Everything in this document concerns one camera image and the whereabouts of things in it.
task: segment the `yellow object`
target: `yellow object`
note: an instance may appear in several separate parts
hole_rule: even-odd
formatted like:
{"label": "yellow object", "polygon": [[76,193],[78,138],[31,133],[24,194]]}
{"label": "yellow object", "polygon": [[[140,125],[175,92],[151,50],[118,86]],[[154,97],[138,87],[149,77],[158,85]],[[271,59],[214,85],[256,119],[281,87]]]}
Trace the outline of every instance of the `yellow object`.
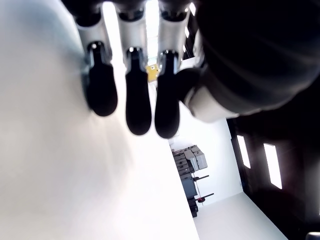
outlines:
{"label": "yellow object", "polygon": [[148,82],[151,83],[157,80],[159,75],[159,68],[157,64],[153,64],[151,66],[146,66],[146,73],[148,74]]}

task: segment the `black rubber fingertip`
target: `black rubber fingertip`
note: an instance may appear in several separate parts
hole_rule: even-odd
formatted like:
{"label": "black rubber fingertip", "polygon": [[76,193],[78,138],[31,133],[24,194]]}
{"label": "black rubber fingertip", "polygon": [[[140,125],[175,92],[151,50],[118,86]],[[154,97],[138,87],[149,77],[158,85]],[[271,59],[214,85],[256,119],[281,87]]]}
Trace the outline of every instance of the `black rubber fingertip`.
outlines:
{"label": "black rubber fingertip", "polygon": [[151,126],[152,114],[148,91],[148,74],[131,71],[126,76],[125,117],[130,131],[143,135]]}
{"label": "black rubber fingertip", "polygon": [[86,89],[88,105],[98,116],[109,116],[118,105],[113,67],[95,64],[89,71],[89,79]]}
{"label": "black rubber fingertip", "polygon": [[199,84],[201,68],[185,68],[175,75],[176,96],[181,102],[185,102],[188,92]]}
{"label": "black rubber fingertip", "polygon": [[157,80],[154,125],[158,135],[164,139],[172,138],[177,133],[180,123],[179,101],[173,80],[173,74],[161,75]]}

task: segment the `dark wall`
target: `dark wall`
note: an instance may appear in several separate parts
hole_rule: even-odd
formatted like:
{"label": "dark wall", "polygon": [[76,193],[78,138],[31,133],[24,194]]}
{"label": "dark wall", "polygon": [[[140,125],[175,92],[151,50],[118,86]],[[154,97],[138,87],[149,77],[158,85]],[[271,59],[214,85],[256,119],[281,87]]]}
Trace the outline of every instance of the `dark wall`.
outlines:
{"label": "dark wall", "polygon": [[[320,231],[320,79],[285,106],[229,119],[244,192],[289,240]],[[242,162],[244,136],[251,169]],[[275,145],[282,189],[270,182],[264,143]]]}

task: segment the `robotic hand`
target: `robotic hand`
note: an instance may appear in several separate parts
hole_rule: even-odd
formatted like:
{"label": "robotic hand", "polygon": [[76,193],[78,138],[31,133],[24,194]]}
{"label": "robotic hand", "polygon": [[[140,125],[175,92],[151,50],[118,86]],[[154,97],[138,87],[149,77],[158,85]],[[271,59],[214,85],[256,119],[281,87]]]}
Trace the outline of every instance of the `robotic hand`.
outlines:
{"label": "robotic hand", "polygon": [[[62,0],[74,16],[90,70],[89,106],[99,116],[117,107],[112,51],[102,17],[104,0]],[[136,135],[151,125],[145,0],[112,0],[126,72],[126,121]],[[198,119],[213,122],[277,108],[307,88],[320,71],[319,6],[312,0],[196,1],[196,55],[204,67],[179,71],[190,0],[160,0],[155,128],[171,138],[179,101]]]}

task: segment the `light strip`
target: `light strip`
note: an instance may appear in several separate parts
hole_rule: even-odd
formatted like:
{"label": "light strip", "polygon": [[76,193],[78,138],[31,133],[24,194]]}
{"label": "light strip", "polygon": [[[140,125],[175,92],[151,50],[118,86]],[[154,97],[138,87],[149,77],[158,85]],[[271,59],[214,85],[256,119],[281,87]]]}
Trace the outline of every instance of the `light strip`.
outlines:
{"label": "light strip", "polygon": [[188,38],[189,37],[189,31],[188,31],[187,27],[184,28],[184,33],[186,35],[186,38]]}
{"label": "light strip", "polygon": [[247,168],[250,169],[251,166],[250,166],[250,161],[249,161],[249,156],[248,156],[248,152],[247,152],[245,138],[243,136],[240,136],[240,135],[237,135],[236,138],[238,139],[238,143],[239,143],[239,147],[240,147],[240,152],[241,152],[243,164]]}
{"label": "light strip", "polygon": [[271,183],[282,189],[279,162],[277,157],[276,146],[264,143],[266,161],[268,163]]}
{"label": "light strip", "polygon": [[193,2],[190,3],[189,9],[190,9],[192,15],[195,16],[196,15],[196,6],[194,5]]}

